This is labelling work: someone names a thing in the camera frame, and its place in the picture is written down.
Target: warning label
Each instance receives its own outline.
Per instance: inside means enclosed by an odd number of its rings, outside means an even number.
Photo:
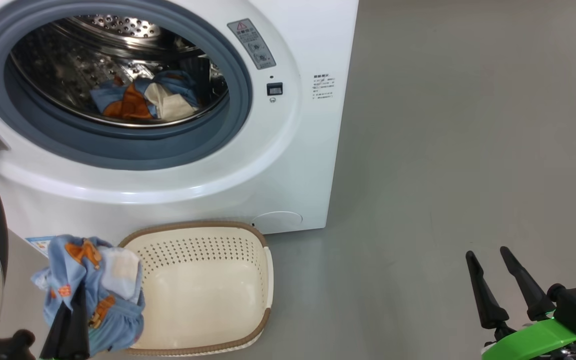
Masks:
[[[335,78],[329,73],[318,73],[314,75],[312,82],[312,99],[321,100],[333,97],[335,88]]]
[[[250,55],[250,59],[252,59],[256,68],[266,69],[277,65],[266,42],[250,19],[245,18],[231,22],[228,24],[228,28],[239,39],[241,45],[246,48],[246,52]]]

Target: crumpled clothes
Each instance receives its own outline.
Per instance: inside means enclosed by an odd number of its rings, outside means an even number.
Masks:
[[[98,237],[59,235],[48,245],[48,259],[50,266],[32,276],[32,282],[46,290],[43,317],[48,325],[62,302],[73,310],[73,295],[83,285],[91,357],[126,349],[139,340],[146,300],[137,255]]]
[[[167,70],[152,79],[124,84],[119,76],[99,84],[90,96],[101,114],[125,120],[177,120],[199,109],[197,83],[182,70]]]

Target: perforated basket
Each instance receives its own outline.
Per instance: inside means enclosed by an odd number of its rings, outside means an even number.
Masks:
[[[142,262],[144,330],[128,353],[198,356],[251,346],[273,302],[273,261],[245,223],[199,222],[137,231],[119,246]]]

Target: gray floor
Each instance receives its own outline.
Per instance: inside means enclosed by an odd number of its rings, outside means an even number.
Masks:
[[[576,287],[576,1],[362,0],[346,99],[329,225],[269,236],[266,331],[211,359],[475,360],[492,332],[470,249],[511,326],[528,318],[500,246]],[[11,246],[0,335],[41,339],[46,260]]]

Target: washing machine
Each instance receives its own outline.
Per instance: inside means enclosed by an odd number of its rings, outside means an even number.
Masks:
[[[7,227],[326,225],[357,0],[0,0]]]

